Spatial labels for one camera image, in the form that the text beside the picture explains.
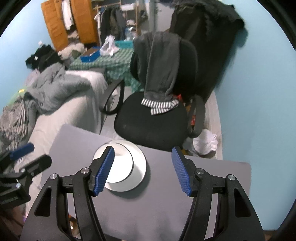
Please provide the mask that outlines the person's left hand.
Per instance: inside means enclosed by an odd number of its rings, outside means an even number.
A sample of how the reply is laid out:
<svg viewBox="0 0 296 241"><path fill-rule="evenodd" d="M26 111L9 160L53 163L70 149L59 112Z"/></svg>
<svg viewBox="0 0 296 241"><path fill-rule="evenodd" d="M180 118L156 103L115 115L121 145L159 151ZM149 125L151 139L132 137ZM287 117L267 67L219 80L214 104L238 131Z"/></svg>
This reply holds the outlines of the person's left hand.
<svg viewBox="0 0 296 241"><path fill-rule="evenodd" d="M4 209L1 206L1 240L20 240L25 223L26 207Z"/></svg>

